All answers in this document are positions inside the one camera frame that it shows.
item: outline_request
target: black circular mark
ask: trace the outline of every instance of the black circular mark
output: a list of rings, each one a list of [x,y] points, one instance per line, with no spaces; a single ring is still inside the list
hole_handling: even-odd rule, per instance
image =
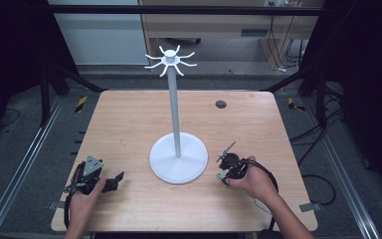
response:
[[[216,107],[219,108],[219,109],[223,109],[226,107],[226,102],[224,101],[216,101]]]

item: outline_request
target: white circular base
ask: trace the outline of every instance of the white circular base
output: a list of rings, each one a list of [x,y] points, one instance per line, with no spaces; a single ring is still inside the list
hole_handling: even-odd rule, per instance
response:
[[[180,132],[181,157],[176,157],[173,133],[160,138],[150,152],[153,172],[162,180],[183,184],[197,178],[207,166],[209,154],[198,137]]]

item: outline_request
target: wooden tabletop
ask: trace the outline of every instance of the wooden tabletop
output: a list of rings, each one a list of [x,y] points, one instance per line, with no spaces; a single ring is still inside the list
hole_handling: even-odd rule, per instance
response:
[[[216,101],[225,101],[224,109]],[[217,177],[216,159],[231,144],[240,158],[254,155],[278,181],[280,195],[309,229],[317,222],[299,206],[309,199],[287,138],[274,96],[262,92],[178,91],[180,130],[199,137],[209,162],[194,181],[173,185],[151,170],[154,143],[171,133],[167,91],[107,91],[97,102],[67,185],[77,165],[89,154],[104,163],[100,176],[114,178],[125,171],[117,191],[100,196],[90,231],[260,231],[272,216],[244,192]],[[63,209],[52,221],[66,230]]]

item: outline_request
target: white panel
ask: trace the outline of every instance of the white panel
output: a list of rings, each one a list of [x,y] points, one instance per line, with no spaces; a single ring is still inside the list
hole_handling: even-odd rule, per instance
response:
[[[48,0],[51,5],[137,5],[136,0]],[[77,65],[147,65],[138,14],[55,14]]]

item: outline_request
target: white mug tree stand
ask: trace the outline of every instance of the white mug tree stand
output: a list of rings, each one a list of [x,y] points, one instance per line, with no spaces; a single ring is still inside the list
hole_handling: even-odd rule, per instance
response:
[[[176,72],[181,76],[184,74],[179,71],[177,65],[181,63],[187,67],[197,66],[182,62],[182,58],[190,58],[195,53],[178,57],[176,54],[179,48],[180,46],[176,51],[163,51],[162,47],[159,47],[164,54],[161,58],[145,55],[149,59],[160,60],[154,66],[145,67],[146,69],[154,69],[163,64],[165,68],[160,77],[167,72],[173,132],[161,137],[154,144],[149,160],[153,172],[160,179],[172,184],[184,184],[196,179],[203,173],[208,161],[208,152],[203,141],[191,133],[179,130]]]

